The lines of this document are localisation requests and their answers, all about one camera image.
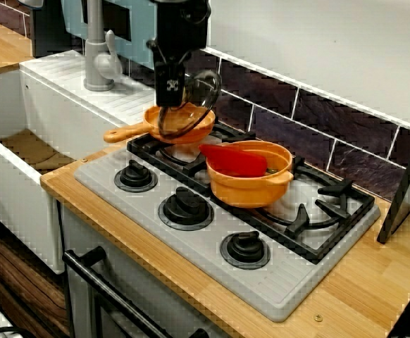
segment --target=burner grate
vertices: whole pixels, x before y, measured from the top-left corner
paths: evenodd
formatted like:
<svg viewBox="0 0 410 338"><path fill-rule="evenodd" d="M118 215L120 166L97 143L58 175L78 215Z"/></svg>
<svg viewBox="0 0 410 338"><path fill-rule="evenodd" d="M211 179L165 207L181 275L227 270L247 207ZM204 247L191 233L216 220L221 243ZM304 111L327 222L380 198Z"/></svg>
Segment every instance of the burner grate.
<svg viewBox="0 0 410 338"><path fill-rule="evenodd" d="M254 133L245 134L220 122L215 123L210 135L222 139L223 142L255 139ZM316 205L327 213L330 219L311 223L303 205L299 206L296 220L293 221L279 218L262 208L235 208L217 199L212 194L209 183L194 178L199 171L206 169L206 158L203 155L199 154L194 161L188 163L171 156L166 151L170 146L172 144L160 142L147 134L129 141L127 150L202 196L209 197L216 205L314 264L319 263L327 252L366 215L374 204L374 198L353 188L351 181L336 180L328 174L305 164L303 158L295 157L292 166L292 173L295 178L300 175L307 176L323 186L318 190L319 194L336 197L340 200L339 206L316 200ZM349 198L361 203L361 206L353 214L349 214L347 211ZM286 227L285 231L278 229L276 225ZM335 230L317 249L311 248L300 239L301 233L305 230L325 229L331 226L335 226Z"/></svg>

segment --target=wooden cabinet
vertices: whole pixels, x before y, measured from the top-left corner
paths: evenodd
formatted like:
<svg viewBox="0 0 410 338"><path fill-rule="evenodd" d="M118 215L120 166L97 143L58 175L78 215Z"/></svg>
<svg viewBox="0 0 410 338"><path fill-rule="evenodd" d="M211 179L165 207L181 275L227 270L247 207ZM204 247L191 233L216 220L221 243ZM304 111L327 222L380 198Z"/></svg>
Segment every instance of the wooden cabinet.
<svg viewBox="0 0 410 338"><path fill-rule="evenodd" d="M69 336L63 275L55 275L6 228L0 232L0 308L36 337Z"/></svg>

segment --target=pot handle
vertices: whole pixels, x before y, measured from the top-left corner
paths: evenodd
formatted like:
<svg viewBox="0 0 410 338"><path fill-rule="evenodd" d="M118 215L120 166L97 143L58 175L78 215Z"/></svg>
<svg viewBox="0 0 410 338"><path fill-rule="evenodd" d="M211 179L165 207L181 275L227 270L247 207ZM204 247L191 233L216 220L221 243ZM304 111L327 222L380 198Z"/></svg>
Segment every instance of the pot handle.
<svg viewBox="0 0 410 338"><path fill-rule="evenodd" d="M144 122L137 123L136 125L126 125L124 127L106 131L104 134L104 141L106 143L117 143L132 136L149 132L153 128L154 127L152 125Z"/></svg>
<svg viewBox="0 0 410 338"><path fill-rule="evenodd" d="M284 185L290 183L294 178L294 175L289 171L285 171L280 175L270 175L268 182L272 185Z"/></svg>

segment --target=glass lid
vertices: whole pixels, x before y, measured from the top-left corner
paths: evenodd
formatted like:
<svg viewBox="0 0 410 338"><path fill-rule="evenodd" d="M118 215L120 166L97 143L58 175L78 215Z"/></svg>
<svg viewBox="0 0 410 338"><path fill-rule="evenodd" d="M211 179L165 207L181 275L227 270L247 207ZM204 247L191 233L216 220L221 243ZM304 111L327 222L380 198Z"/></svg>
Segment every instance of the glass lid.
<svg viewBox="0 0 410 338"><path fill-rule="evenodd" d="M220 75L211 70L188 77L181 106L160 108L160 135L165 139L175 139L194 129L213 108L220 94L220 85Z"/></svg>

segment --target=orange saucepan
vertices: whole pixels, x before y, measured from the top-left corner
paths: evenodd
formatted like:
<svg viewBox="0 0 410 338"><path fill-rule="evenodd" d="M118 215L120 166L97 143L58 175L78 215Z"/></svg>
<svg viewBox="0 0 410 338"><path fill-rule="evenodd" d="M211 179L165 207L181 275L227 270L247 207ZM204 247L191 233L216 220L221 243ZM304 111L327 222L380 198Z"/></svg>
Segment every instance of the orange saucepan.
<svg viewBox="0 0 410 338"><path fill-rule="evenodd" d="M186 104L185 108L189 108L190 106L191 109L204 109L204 107L196 107L190 103ZM148 132L155 139L169 144L195 143L206 137L212 131L214 120L216 119L213 111L209 111L206 117L200 121L198 125L183 136L175 139L166 139L161 136L158 129L159 112L160 107L158 106L153 106L147 109L144 113L144 121L142 123L138 123L136 125L126 125L124 127L108 130L104 134L104 141L106 143L116 143Z"/></svg>
<svg viewBox="0 0 410 338"><path fill-rule="evenodd" d="M262 177L227 176L214 170L207 160L211 190L218 199L238 208L260 208L285 194L293 179L292 173L289 172L292 167L292 154L286 148L264 141L241 141L222 146L262 155L268 161L268 167L277 172Z"/></svg>

